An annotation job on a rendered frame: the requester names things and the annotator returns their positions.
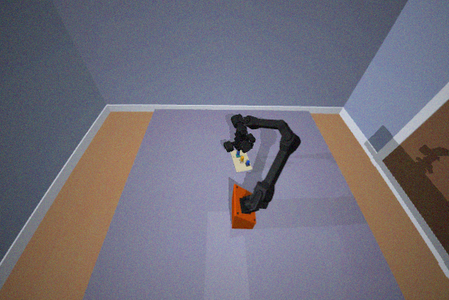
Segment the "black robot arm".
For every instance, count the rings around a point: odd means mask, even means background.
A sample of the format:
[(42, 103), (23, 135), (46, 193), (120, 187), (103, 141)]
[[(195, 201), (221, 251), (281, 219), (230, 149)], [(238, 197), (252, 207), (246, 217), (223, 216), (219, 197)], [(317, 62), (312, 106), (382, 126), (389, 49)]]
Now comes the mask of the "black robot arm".
[[(268, 203), (272, 200), (274, 194), (274, 185), (281, 174), (287, 159), (297, 150), (301, 141), (300, 138), (291, 131), (284, 120), (258, 119), (251, 115), (242, 117), (241, 114), (238, 114), (233, 115), (231, 121), (236, 128), (237, 137), (240, 138), (243, 138), (248, 134), (247, 127), (250, 129), (279, 129), (279, 132), (282, 135), (280, 150), (265, 180), (263, 182), (257, 182), (257, 185), (254, 188), (254, 193), (239, 198), (242, 214), (251, 214), (252, 212), (259, 211), (259, 209), (267, 208)], [(244, 154), (251, 150), (253, 148), (252, 146), (254, 146), (254, 143), (252, 141), (247, 141), (247, 139), (238, 143), (238, 147), (240, 147)]]

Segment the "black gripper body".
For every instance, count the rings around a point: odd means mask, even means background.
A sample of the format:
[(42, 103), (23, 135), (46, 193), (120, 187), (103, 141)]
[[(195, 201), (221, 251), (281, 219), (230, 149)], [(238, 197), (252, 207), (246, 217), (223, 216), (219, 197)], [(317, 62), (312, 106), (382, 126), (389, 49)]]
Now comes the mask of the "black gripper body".
[(251, 133), (247, 134), (243, 138), (237, 137), (236, 133), (234, 135), (236, 136), (234, 138), (235, 141), (233, 141), (233, 142), (230, 142), (230, 141), (224, 142), (224, 148), (226, 149), (227, 152), (233, 151), (234, 150), (233, 146), (235, 146), (235, 148), (237, 149), (238, 148), (238, 143), (240, 141), (244, 141), (245, 139), (247, 139), (247, 141), (252, 141), (253, 143), (255, 143), (255, 137)]

